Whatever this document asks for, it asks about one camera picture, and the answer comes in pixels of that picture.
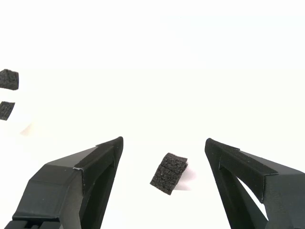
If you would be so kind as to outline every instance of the foam block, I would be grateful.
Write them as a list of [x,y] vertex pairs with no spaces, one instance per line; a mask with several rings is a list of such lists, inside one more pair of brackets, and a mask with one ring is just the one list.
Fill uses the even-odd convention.
[[5,121],[8,120],[14,106],[15,106],[15,103],[1,102],[1,104],[0,104],[0,119],[5,120]]
[[152,178],[151,185],[171,195],[187,167],[187,158],[168,153]]
[[17,90],[19,88],[19,74],[4,69],[0,72],[0,88]]

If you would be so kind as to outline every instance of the white background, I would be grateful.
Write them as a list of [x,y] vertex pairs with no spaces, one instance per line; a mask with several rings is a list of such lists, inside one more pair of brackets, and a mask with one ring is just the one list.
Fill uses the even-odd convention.
[[[0,228],[43,164],[124,137],[103,229],[229,228],[211,137],[305,171],[305,15],[299,0],[0,1],[0,69],[33,113],[1,134]],[[188,157],[193,191],[149,185]]]

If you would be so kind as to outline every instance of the black sponge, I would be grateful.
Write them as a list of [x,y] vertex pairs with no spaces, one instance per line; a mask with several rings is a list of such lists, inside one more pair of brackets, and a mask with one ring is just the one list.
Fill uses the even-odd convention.
[[168,153],[152,178],[151,185],[171,195],[187,167],[187,158]]
[[5,121],[8,120],[14,106],[15,106],[15,103],[1,102],[1,104],[0,104],[0,119],[5,120]]
[[19,88],[19,74],[4,69],[0,72],[0,88],[17,90]]

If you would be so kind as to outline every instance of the black plastic part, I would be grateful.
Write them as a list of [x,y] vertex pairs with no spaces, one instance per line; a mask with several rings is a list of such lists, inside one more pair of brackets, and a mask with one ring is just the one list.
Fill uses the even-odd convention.
[[168,153],[159,165],[150,184],[171,195],[187,167],[187,158]]
[[19,88],[19,74],[8,69],[0,72],[0,88],[17,90]]
[[[232,229],[305,229],[305,174],[208,139],[205,152]],[[243,181],[264,204],[269,221]]]
[[119,137],[45,164],[5,229],[100,229],[122,150]]

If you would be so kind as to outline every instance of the black foam block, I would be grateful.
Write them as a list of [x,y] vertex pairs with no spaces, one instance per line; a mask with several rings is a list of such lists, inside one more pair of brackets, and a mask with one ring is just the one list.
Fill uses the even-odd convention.
[[13,111],[14,106],[15,106],[15,103],[1,102],[0,119],[5,120],[5,121],[8,120],[11,112]]
[[168,153],[152,178],[151,185],[171,195],[187,167],[187,158]]
[[0,88],[17,90],[19,88],[19,74],[4,69],[0,72]]

